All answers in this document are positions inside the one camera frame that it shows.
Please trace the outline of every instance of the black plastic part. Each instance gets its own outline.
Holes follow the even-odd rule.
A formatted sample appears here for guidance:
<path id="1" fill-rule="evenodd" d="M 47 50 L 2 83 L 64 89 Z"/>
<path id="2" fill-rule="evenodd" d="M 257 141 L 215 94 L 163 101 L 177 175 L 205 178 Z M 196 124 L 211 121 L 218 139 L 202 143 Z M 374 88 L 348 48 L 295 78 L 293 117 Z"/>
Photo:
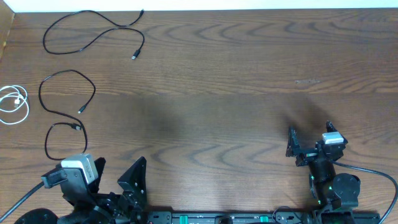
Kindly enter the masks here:
<path id="1" fill-rule="evenodd" d="M 100 157 L 94 161 L 94 164 L 95 164 L 95 167 L 96 167 L 97 173 L 98 173 L 98 178 L 96 180 L 92 181 L 88 185 L 90 192 L 93 194 L 98 193 L 98 191 L 100 190 L 100 182 L 101 182 L 102 173 L 104 172 L 105 163 L 106 163 L 106 160 L 103 157 Z"/>
<path id="2" fill-rule="evenodd" d="M 38 208 L 25 213 L 15 224 L 57 224 L 56 214 L 46 208 Z"/>
<path id="3" fill-rule="evenodd" d="M 333 191 L 338 197 L 331 202 L 334 210 L 349 209 L 358 206 L 358 195 L 361 191 L 361 182 L 358 177 L 351 174 L 338 174 L 333 179 Z"/>
<path id="4" fill-rule="evenodd" d="M 335 224 L 328 222 L 328 218 L 334 218 L 336 214 L 342 214 L 342 220 L 349 220 L 346 212 L 341 213 L 328 213 L 323 223 L 317 223 L 316 219 L 313 218 L 311 213 L 296 212 L 299 217 L 301 217 L 303 224 Z M 219 224 L 221 220 L 228 222 L 229 218 L 233 223 L 238 224 L 266 224 L 265 217 L 268 218 L 268 223 L 275 223 L 272 219 L 272 213 L 170 213 L 170 212 L 150 212 L 148 213 L 148 222 L 153 224 L 179 224 L 180 217 L 188 217 L 188 223 L 195 224 L 209 224 L 215 223 Z M 380 220 L 380 216 L 377 213 L 354 213 L 352 216 L 356 224 L 376 224 Z M 295 217 L 293 212 L 277 212 L 276 219 L 279 223 L 299 223 L 301 222 Z"/>
<path id="5" fill-rule="evenodd" d="M 232 218 L 230 216 L 218 217 L 215 220 L 215 224 L 233 224 Z"/>
<path id="6" fill-rule="evenodd" d="M 83 171 L 74 168 L 63 169 L 68 179 L 68 181 L 60 184 L 64 199 L 72 205 L 78 202 L 96 205 L 95 199 L 83 178 Z"/>
<path id="7" fill-rule="evenodd" d="M 41 179 L 43 180 L 44 187 L 46 189 L 50 189 L 64 181 L 67 181 L 66 173 L 61 167 L 52 169 L 50 172 L 42 175 Z"/>
<path id="8" fill-rule="evenodd" d="M 89 217 L 82 224 L 109 224 L 112 221 L 112 217 L 107 211 L 102 208 L 95 207 L 89 214 Z"/>
<path id="9" fill-rule="evenodd" d="M 309 182 L 310 182 L 311 195 L 312 195 L 313 198 L 316 198 L 317 195 L 315 195 L 315 189 L 313 188 L 313 179 L 312 179 L 313 177 L 312 177 L 311 174 L 309 174 L 308 177 L 309 177 Z"/>
<path id="10" fill-rule="evenodd" d="M 57 220 L 57 224 L 76 224 L 82 223 L 89 217 L 88 211 L 77 211 Z"/>
<path id="11" fill-rule="evenodd" d="M 333 178 L 336 176 L 333 164 L 327 159 L 318 158 L 308 164 L 312 175 L 312 187 L 321 205 L 326 205 L 335 197 L 329 190 Z"/>
<path id="12" fill-rule="evenodd" d="M 316 148 L 302 149 L 297 139 L 297 132 L 293 127 L 289 127 L 289 139 L 287 141 L 286 157 L 293 157 L 305 154 L 317 153 Z"/>
<path id="13" fill-rule="evenodd" d="M 316 217 L 316 224 L 377 224 L 380 221 L 378 213 L 353 213 L 352 210 L 318 210 L 314 211 L 313 216 Z"/>
<path id="14" fill-rule="evenodd" d="M 147 205 L 146 165 L 146 159 L 140 157 L 118 180 L 124 190 L 119 205 L 125 212 L 130 209 L 141 212 Z"/>
<path id="15" fill-rule="evenodd" d="M 148 215 L 143 212 L 132 211 L 130 214 L 130 224 L 146 224 Z"/>

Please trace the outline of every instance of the black bracket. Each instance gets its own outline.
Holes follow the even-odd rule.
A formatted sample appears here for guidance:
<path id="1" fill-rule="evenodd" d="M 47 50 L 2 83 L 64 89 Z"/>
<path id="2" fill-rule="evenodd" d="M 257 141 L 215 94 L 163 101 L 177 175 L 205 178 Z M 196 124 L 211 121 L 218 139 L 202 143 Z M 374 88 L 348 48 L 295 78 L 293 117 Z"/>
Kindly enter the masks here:
<path id="1" fill-rule="evenodd" d="M 333 191 L 337 196 L 337 199 L 331 202 L 334 210 L 357 207 L 361 181 L 355 175 L 338 174 L 333 179 Z"/>
<path id="2" fill-rule="evenodd" d="M 123 188 L 119 206 L 125 212 L 142 212 L 147 205 L 146 166 L 146 159 L 140 157 L 118 180 Z"/>

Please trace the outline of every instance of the coiled black cable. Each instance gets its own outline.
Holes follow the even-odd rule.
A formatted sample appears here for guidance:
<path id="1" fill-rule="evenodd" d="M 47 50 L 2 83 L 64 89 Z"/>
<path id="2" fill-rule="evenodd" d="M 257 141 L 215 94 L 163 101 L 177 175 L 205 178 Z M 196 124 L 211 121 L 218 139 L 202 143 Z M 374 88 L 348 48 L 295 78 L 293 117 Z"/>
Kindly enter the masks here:
<path id="1" fill-rule="evenodd" d="M 57 24 L 58 22 L 60 22 L 61 20 L 63 20 L 64 18 L 73 16 L 73 15 L 76 15 L 76 14 L 79 14 L 79 13 L 83 13 L 83 12 L 92 12 L 92 13 L 95 13 L 95 14 L 101 16 L 102 18 L 106 19 L 108 22 L 112 23 L 113 25 L 115 25 L 115 26 L 117 26 L 117 27 L 112 28 L 112 29 L 108 29 L 108 30 L 102 32 L 100 35 L 98 35 L 96 38 L 94 38 L 89 44 L 87 44 L 86 46 L 82 47 L 82 48 L 79 49 L 79 50 L 72 50 L 71 52 L 53 52 L 53 51 L 49 50 L 49 49 L 47 48 L 47 46 L 45 45 L 45 38 L 46 38 L 48 32 L 50 31 L 50 29 L 51 29 L 55 24 Z M 139 30 L 137 30 L 137 29 L 133 29 L 133 28 L 128 28 L 128 27 L 131 26 L 131 25 L 133 25 L 133 24 L 135 24 L 135 23 L 142 17 L 143 14 L 144 14 L 144 10 L 141 10 L 141 12 L 139 13 L 139 17 L 138 17 L 135 21 L 133 21 L 133 22 L 130 23 L 130 24 L 120 25 L 120 24 L 117 24 L 117 23 L 113 22 L 112 20 L 108 19 L 107 17 L 105 17 L 104 15 L 102 15 L 102 14 L 96 12 L 96 11 L 92 11 L 92 10 L 83 10 L 83 11 L 73 12 L 73 13 L 71 13 L 71 14 L 69 14 L 69 15 L 66 15 L 66 16 L 61 17 L 59 20 L 55 21 L 49 28 L 47 28 L 47 30 L 45 31 L 45 33 L 44 33 L 44 35 L 43 35 L 43 47 L 44 47 L 44 50 L 45 50 L 46 52 L 50 53 L 50 54 L 55 54 L 55 55 L 73 54 L 73 53 L 81 52 L 81 51 L 85 50 L 88 46 L 90 46 L 94 41 L 96 41 L 96 40 L 97 40 L 99 37 L 101 37 L 103 34 L 109 32 L 109 31 L 112 31 L 112 30 L 124 29 L 124 30 L 133 30 L 133 31 L 135 31 L 135 32 L 138 32 L 138 33 L 142 36 L 142 43 L 141 43 L 141 46 L 136 50 L 136 52 L 135 52 L 134 55 L 132 56 L 132 59 L 136 59 L 136 57 L 138 57 L 138 55 L 139 55 L 140 52 L 141 52 L 142 46 L 144 45 L 145 36 L 144 36 L 144 34 L 143 34 L 141 31 L 139 31 Z"/>
<path id="2" fill-rule="evenodd" d="M 57 158 L 51 157 L 51 156 L 49 155 L 49 152 L 48 152 L 48 149 L 47 149 L 47 140 L 48 140 L 48 138 L 49 138 L 49 134 L 50 134 L 52 128 L 54 128 L 56 125 L 61 125 L 61 124 L 63 124 L 63 125 L 68 125 L 68 126 L 70 126 L 71 128 L 73 128 L 73 129 L 75 129 L 75 130 L 81 130 L 81 129 L 83 130 L 83 134 L 85 135 L 85 148 L 84 148 L 83 152 L 81 152 L 82 154 L 86 152 L 86 150 L 87 150 L 87 142 L 88 142 L 88 140 L 87 140 L 86 128 L 85 128 L 85 126 L 83 125 L 83 123 L 82 123 L 79 119 L 77 119 L 77 118 L 75 118 L 75 117 L 73 117 L 73 116 L 70 116 L 69 114 L 65 114 L 65 113 L 62 113 L 62 112 L 58 112 L 58 111 L 54 111 L 54 110 L 49 110 L 49 109 L 47 109 L 47 107 L 45 107 L 45 105 L 44 105 L 44 103 L 43 103 L 43 100 L 42 100 L 42 85 L 44 84 L 44 82 L 47 81 L 49 78 L 52 78 L 52 77 L 54 77 L 54 76 L 56 76 L 56 75 L 58 75 L 58 74 L 65 73 L 65 72 L 75 72 L 75 73 L 81 75 L 82 77 L 84 77 L 85 79 L 87 79 L 87 80 L 93 85 L 93 88 L 94 88 L 93 94 L 91 95 L 90 99 L 87 101 L 87 103 L 85 103 L 85 104 L 80 108 L 80 110 L 78 111 L 78 113 L 82 113 L 82 112 L 86 109 L 88 103 L 93 99 L 94 94 L 95 94 L 95 90 L 96 90 L 94 83 L 93 83 L 89 78 L 87 78 L 84 74 L 82 74 L 82 73 L 80 73 L 80 72 L 78 72 L 78 71 L 76 71 L 76 70 L 72 70 L 72 69 L 54 73 L 54 74 L 48 76 L 47 78 L 45 78 L 45 79 L 42 81 L 42 83 L 40 84 L 40 86 L 39 86 L 39 101 L 40 101 L 40 104 L 42 105 L 43 109 L 45 109 L 46 111 L 48 111 L 48 112 L 50 112 L 50 113 L 55 113 L 55 114 L 58 114 L 58 115 L 65 116 L 65 117 L 67 117 L 67 118 L 74 119 L 75 121 L 79 122 L 79 124 L 80 124 L 80 125 L 79 125 L 79 124 L 74 124 L 74 123 L 72 124 L 72 123 L 59 122 L 59 123 L 55 123 L 55 124 L 51 125 L 51 127 L 50 127 L 49 131 L 47 131 L 47 135 L 46 135 L 46 137 L 45 137 L 45 141 L 44 141 L 44 151 L 45 151 L 45 155 L 46 155 L 49 159 L 52 159 L 52 160 L 55 160 L 55 161 L 61 161 L 61 160 L 64 159 L 64 158 L 57 159 Z"/>

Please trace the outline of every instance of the cable plug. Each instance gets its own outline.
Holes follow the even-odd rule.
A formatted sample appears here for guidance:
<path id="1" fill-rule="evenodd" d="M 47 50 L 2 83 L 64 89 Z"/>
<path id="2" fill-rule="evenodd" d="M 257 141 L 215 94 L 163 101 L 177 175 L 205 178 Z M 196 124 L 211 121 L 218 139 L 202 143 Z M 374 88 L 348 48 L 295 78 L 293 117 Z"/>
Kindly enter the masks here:
<path id="1" fill-rule="evenodd" d="M 16 100 L 14 100 L 14 107 L 17 108 L 20 103 L 21 103 L 21 100 L 19 98 L 17 98 Z"/>
<path id="2" fill-rule="evenodd" d="M 83 105 L 77 113 L 82 113 L 86 109 L 87 105 Z"/>
<path id="3" fill-rule="evenodd" d="M 71 125 L 71 127 L 72 127 L 72 129 L 77 130 L 77 131 L 80 131 L 80 130 L 81 130 L 81 126 L 80 126 L 79 124 L 73 123 L 73 124 Z"/>
<path id="4" fill-rule="evenodd" d="M 131 59 L 135 60 L 140 53 L 141 53 L 141 49 L 136 50 L 136 53 L 134 53 L 134 55 L 132 55 Z"/>

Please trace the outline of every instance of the white wall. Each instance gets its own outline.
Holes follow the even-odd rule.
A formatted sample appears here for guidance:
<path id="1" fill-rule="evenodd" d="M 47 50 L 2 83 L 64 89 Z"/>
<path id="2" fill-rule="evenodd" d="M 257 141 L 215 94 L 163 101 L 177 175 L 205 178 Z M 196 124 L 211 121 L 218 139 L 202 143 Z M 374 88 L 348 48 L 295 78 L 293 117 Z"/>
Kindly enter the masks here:
<path id="1" fill-rule="evenodd" d="M 14 12 L 398 7 L 398 0 L 4 0 Z"/>

